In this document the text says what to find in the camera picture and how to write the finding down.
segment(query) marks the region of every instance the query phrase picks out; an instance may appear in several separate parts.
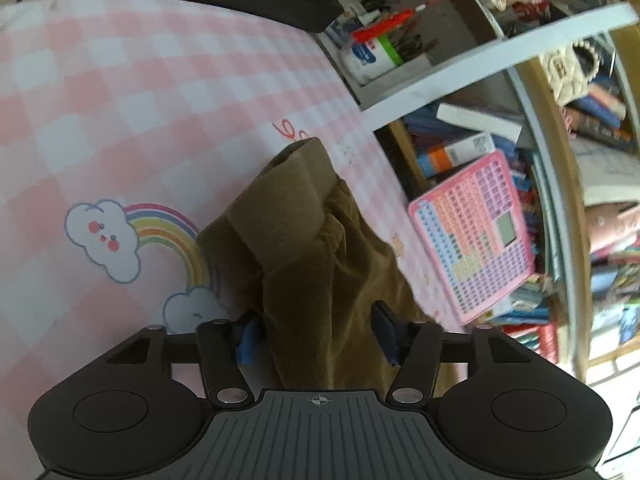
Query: gingham tablecloth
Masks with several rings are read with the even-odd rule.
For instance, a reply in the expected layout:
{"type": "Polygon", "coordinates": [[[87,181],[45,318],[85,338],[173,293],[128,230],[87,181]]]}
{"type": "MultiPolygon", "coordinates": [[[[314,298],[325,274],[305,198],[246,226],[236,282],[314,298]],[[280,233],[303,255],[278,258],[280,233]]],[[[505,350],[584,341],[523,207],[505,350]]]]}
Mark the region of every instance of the gingham tablecloth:
{"type": "Polygon", "coordinates": [[[322,140],[420,306],[459,328],[385,155],[300,30],[175,0],[5,7],[0,118],[2,480],[41,471],[26,419],[44,391],[150,322],[207,315],[195,234],[296,139],[322,140]]]}

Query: pink learning board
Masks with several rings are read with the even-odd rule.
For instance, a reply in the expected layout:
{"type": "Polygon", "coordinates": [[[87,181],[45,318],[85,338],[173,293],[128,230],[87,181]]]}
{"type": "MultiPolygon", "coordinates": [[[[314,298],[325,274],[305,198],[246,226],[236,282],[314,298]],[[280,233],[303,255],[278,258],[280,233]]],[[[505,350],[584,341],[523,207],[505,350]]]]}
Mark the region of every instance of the pink learning board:
{"type": "Polygon", "coordinates": [[[463,324],[534,272],[518,193],[499,150],[411,202],[409,215],[463,324]]]}

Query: rainbow print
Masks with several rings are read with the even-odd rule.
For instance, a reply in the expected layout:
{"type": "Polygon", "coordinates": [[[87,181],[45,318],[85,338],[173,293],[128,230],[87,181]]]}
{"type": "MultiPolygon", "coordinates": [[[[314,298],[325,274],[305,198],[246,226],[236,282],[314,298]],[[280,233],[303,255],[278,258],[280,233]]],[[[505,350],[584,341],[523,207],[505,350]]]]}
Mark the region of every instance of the rainbow print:
{"type": "Polygon", "coordinates": [[[139,248],[161,244],[180,256],[187,273],[187,291],[196,286],[209,286],[209,266],[196,243],[198,228],[186,216],[153,203],[132,204],[122,209],[138,234],[139,248]]]}

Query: gray display screen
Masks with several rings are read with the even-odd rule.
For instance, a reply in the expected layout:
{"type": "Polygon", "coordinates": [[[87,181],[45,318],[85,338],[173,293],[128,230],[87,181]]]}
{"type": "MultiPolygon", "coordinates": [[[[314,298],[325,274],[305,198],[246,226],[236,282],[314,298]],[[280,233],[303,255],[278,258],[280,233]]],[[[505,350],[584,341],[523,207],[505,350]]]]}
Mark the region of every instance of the gray display screen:
{"type": "Polygon", "coordinates": [[[502,244],[506,247],[516,239],[516,231],[513,228],[513,221],[511,220],[511,213],[506,212],[500,218],[495,221],[498,226],[498,232],[500,233],[500,239],[502,244]]]}

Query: brown velvet garment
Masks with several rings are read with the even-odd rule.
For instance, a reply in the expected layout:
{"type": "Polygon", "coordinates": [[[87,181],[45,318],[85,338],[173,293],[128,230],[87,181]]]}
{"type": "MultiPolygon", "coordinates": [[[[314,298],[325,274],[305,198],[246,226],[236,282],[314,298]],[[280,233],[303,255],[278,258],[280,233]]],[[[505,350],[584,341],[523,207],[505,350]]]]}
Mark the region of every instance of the brown velvet garment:
{"type": "MultiPolygon", "coordinates": [[[[262,315],[285,388],[384,395],[397,369],[372,334],[371,304],[427,319],[316,138],[287,146],[198,243],[234,299],[262,315]]],[[[450,366],[440,375],[437,393],[455,382],[450,366]]]]}

